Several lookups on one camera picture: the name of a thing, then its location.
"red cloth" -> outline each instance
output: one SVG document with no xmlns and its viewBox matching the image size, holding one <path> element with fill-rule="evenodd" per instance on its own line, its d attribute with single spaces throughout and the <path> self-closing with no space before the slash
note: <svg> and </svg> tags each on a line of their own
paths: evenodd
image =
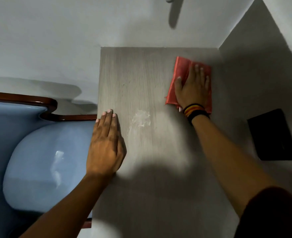
<svg viewBox="0 0 292 238">
<path fill-rule="evenodd" d="M 207 102 L 207 107 L 205 110 L 207 113 L 211 114 L 212 113 L 212 98 L 211 98 L 211 67 L 208 65 L 205 65 L 200 62 L 193 62 L 189 59 L 183 58 L 183 57 L 177 57 L 176 58 L 176 63 L 175 63 L 175 70 L 174 70 L 174 75 L 172 77 L 172 81 L 168 90 L 168 95 L 166 97 L 166 102 L 165 104 L 175 104 L 177 108 L 180 107 L 180 105 L 177 102 L 176 94 L 175 94 L 175 80 L 178 77 L 181 77 L 181 83 L 182 85 L 185 84 L 188 74 L 189 74 L 189 68 L 191 65 L 196 65 L 199 64 L 200 67 L 204 68 L 204 73 L 205 75 L 208 75 L 210 78 L 210 86 L 209 86 L 209 93 L 208 93 L 208 102 Z"/>
</svg>

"chair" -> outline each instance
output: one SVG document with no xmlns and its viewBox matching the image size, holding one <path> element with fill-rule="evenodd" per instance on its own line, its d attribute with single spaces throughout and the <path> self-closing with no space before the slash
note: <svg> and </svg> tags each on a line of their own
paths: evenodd
<svg viewBox="0 0 292 238">
<path fill-rule="evenodd" d="M 51 98 L 0 93 L 0 237 L 20 236 L 85 175 L 96 115 L 56 108 Z"/>
</svg>

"black bracelet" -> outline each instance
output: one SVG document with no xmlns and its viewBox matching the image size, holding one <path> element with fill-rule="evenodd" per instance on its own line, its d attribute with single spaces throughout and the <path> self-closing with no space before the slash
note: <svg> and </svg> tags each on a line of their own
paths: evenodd
<svg viewBox="0 0 292 238">
<path fill-rule="evenodd" d="M 208 113 L 206 112 L 206 111 L 204 111 L 204 110 L 194 110 L 189 116 L 188 116 L 188 121 L 189 121 L 189 123 L 193 126 L 193 124 L 192 124 L 192 120 L 193 120 L 193 118 L 194 117 L 196 117 L 196 116 L 198 116 L 198 115 L 204 115 L 204 116 L 206 116 L 206 117 L 208 117 L 209 119 L 210 119 L 210 117 L 209 117 L 209 115 L 208 115 Z"/>
<path fill-rule="evenodd" d="M 201 104 L 198 104 L 198 103 L 192 103 L 192 104 L 189 104 L 187 107 L 185 107 L 184 110 L 183 110 L 183 112 L 185 112 L 185 110 L 186 110 L 187 108 L 189 108 L 190 106 L 192 106 L 192 105 L 198 105 L 198 106 L 200 106 L 201 108 L 204 109 L 204 106 L 202 106 Z"/>
</svg>

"person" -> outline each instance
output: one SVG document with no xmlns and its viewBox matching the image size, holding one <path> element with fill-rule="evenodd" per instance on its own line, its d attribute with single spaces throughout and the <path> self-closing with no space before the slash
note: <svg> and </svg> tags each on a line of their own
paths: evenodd
<svg viewBox="0 0 292 238">
<path fill-rule="evenodd" d="M 292 195 L 209 119 L 202 108 L 207 104 L 209 82 L 202 68 L 191 67 L 184 86 L 181 78 L 176 80 L 175 93 L 220 185 L 240 217 L 235 237 L 292 237 Z M 125 144 L 118 126 L 112 110 L 103 112 L 96 120 L 85 176 L 21 238 L 77 237 L 125 157 Z"/>
</svg>

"person's right arm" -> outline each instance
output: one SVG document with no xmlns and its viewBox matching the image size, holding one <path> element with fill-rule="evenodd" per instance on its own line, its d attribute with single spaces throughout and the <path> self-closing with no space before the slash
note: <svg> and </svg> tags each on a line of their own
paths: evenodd
<svg viewBox="0 0 292 238">
<path fill-rule="evenodd" d="M 177 79 L 175 92 L 181 107 L 193 103 L 206 106 L 209 81 L 209 77 L 198 67 L 190 68 L 184 86 L 181 79 Z M 248 202 L 259 192 L 278 186 L 251 156 L 226 137 L 208 117 L 198 115 L 192 124 L 217 179 L 239 217 Z"/>
</svg>

